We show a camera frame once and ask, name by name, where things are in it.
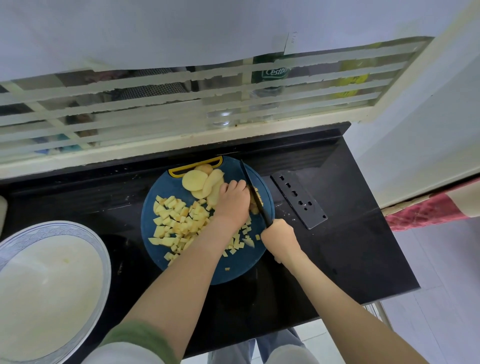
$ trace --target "countertop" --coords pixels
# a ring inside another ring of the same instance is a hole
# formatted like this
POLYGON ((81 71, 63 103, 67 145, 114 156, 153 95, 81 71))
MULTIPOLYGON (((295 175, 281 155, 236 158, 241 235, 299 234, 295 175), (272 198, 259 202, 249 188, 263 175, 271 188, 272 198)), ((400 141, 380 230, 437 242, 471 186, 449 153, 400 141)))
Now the countertop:
MULTIPOLYGON (((217 155, 242 158, 263 177, 276 217, 293 226, 308 257, 357 302, 419 288, 343 140, 345 129, 319 127, 224 142, 0 185, 0 194, 9 202, 2 238, 39 222, 70 220, 94 230, 110 253, 112 285, 106 308, 67 363, 81 362, 161 273, 140 233, 140 214, 152 184, 168 168, 217 155), (279 170, 296 172, 328 215, 326 221, 311 230, 304 227, 270 179, 279 170)), ((241 277, 210 287, 186 356, 317 317, 295 279, 266 252, 241 277)))

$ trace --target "knife blade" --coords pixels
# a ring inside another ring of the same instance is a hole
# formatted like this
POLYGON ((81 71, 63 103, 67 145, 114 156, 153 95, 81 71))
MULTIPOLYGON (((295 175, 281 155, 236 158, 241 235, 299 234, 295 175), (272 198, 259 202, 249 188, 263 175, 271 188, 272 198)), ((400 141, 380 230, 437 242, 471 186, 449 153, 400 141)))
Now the knife blade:
POLYGON ((252 194, 253 199, 254 199, 257 207, 258 207, 258 211, 260 212, 260 215, 262 215, 262 218, 265 221, 265 225, 267 227, 269 227, 270 225, 272 225, 272 219, 265 212, 265 209, 262 205, 262 202, 260 201, 260 198, 258 197, 257 192, 255 191, 255 187, 252 183, 252 180, 250 179, 250 176, 248 175, 247 169, 245 168, 245 163, 243 163, 243 160, 240 161, 240 167, 241 167, 241 170, 242 170, 243 174, 245 175, 245 181, 246 181, 247 186, 250 189, 250 193, 252 194))

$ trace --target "striped window film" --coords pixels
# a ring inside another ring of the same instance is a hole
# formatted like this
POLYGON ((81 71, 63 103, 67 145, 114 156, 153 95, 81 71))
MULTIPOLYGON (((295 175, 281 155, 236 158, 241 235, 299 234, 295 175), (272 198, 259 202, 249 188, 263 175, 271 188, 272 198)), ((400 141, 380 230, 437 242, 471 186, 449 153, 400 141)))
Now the striped window film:
POLYGON ((416 37, 96 82, 92 70, 2 82, 0 163, 370 106, 430 41, 416 37), (288 74, 255 79, 271 70, 288 74))

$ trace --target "blue cutting board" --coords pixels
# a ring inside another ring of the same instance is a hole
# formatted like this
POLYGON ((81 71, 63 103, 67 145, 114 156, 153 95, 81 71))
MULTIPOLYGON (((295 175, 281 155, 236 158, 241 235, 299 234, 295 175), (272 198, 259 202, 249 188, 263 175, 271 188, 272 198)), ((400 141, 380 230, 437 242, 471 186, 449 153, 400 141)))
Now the blue cutting board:
MULTIPOLYGON (((148 238, 153 237, 153 233, 156 228, 156 224, 153 222, 153 219, 158 217, 153 212, 155 197, 158 195, 160 197, 168 198, 173 195, 176 198, 186 202, 187 206, 193 204, 196 199, 192 196, 190 191, 187 191, 183 188, 181 184, 181 177, 195 166, 204 164, 205 162, 209 162, 212 166, 214 166, 214 168, 220 168, 225 173, 223 177, 225 182, 245 179, 241 171, 240 161, 231 157, 217 157, 209 161, 195 163, 194 165, 178 167, 165 171, 158 178, 145 199, 142 210, 141 229, 142 238, 148 254, 155 264, 157 264, 162 270, 167 269, 168 265, 168 261, 164 258, 164 255, 171 250, 166 246, 153 245, 148 240, 148 238)), ((258 193, 260 194, 260 197, 264 203, 265 212, 272 219, 274 219, 275 209, 273 199, 265 182, 252 168, 247 165, 245 165, 245 167, 253 185, 258 188, 258 193)), ((262 241, 257 241, 255 239, 255 235, 260 235, 265 229, 265 222, 260 214, 254 215, 250 213, 250 217, 252 219, 252 231, 250 231, 248 234, 255 242, 255 248, 245 245, 243 249, 239 249, 234 255, 231 255, 229 252, 228 257, 221 257, 210 284, 214 285, 225 283, 241 276, 243 273, 253 267, 265 252, 265 246, 263 245, 262 241)), ((243 239, 243 234, 240 231, 240 241, 241 239, 243 239)))

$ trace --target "blue wave pattern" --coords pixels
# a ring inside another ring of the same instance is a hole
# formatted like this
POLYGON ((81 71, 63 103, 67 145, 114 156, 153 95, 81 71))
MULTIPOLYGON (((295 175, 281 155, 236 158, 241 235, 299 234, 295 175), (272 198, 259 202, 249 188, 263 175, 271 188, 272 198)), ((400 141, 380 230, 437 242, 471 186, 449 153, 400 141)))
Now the blue wave pattern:
MULTIPOLYGON (((42 239, 49 238, 51 236, 69 235, 81 238, 90 243, 97 251, 101 258, 103 281, 102 287, 110 286, 110 261, 108 252, 104 246, 98 241, 98 238, 92 235, 89 231, 85 230, 81 226, 72 225, 68 223, 55 222, 51 224, 34 226, 28 230, 21 231, 7 238, 2 244, 0 244, 0 271, 10 262, 23 249, 29 247, 33 243, 36 243, 42 239)), ((87 334, 92 329, 95 321, 101 314, 105 301, 107 300, 108 292, 104 294, 104 297, 100 297, 98 303, 93 311, 92 315, 82 327, 82 329, 71 339, 68 343, 63 345, 53 353, 43 356, 38 359, 17 362, 11 361, 5 358, 0 358, 7 363, 22 363, 22 364, 55 364, 61 361, 66 355, 71 353, 81 342, 86 339, 87 334)))

